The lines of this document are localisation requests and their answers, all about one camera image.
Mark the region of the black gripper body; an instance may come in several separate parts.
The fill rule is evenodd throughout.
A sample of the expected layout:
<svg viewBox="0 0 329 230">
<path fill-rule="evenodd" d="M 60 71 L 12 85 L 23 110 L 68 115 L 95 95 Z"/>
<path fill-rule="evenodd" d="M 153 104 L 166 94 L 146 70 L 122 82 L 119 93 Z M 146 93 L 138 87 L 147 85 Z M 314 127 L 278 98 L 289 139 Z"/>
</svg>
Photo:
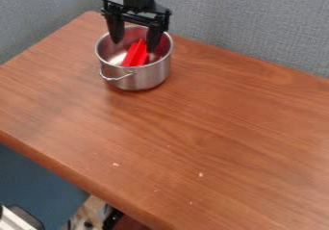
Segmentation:
<svg viewBox="0 0 329 230">
<path fill-rule="evenodd" d="M 163 16 L 166 21 L 166 31 L 169 31 L 170 17 L 173 12 L 170 9 L 161 6 L 154 0 L 151 0 L 150 3 L 142 8 L 127 6 L 123 3 L 123 0 L 102 0 L 102 1 L 103 1 L 102 15 L 104 16 L 104 18 L 110 6 L 119 8 L 123 22 L 131 22 L 142 26 L 149 27 L 151 21 L 158 16 Z"/>
</svg>

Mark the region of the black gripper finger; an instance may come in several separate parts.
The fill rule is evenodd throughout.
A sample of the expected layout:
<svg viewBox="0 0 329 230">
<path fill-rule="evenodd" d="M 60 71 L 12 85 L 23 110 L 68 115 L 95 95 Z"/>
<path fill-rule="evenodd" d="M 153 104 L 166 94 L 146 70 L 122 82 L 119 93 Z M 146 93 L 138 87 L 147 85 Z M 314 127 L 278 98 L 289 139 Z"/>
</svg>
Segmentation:
<svg viewBox="0 0 329 230">
<path fill-rule="evenodd" d="M 119 8 L 110 6 L 106 13 L 110 35 L 114 43 L 120 43 L 124 35 L 124 22 Z"/>
<path fill-rule="evenodd" d="M 166 31 L 165 17 L 158 16 L 149 24 L 147 48 L 150 53 L 155 51 L 165 31 Z"/>
</svg>

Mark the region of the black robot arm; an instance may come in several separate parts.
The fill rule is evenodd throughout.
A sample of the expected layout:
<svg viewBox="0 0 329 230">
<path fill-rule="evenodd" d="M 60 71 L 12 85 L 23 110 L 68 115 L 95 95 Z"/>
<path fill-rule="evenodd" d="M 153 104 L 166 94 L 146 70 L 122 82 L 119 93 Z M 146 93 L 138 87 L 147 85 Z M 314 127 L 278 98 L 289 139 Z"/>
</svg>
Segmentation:
<svg viewBox="0 0 329 230">
<path fill-rule="evenodd" d="M 112 42 L 119 44 L 124 37 L 124 23 L 145 26 L 147 32 L 147 50 L 153 53 L 162 35 L 169 31 L 171 10 L 155 0 L 102 0 L 102 15 L 107 21 Z"/>
</svg>

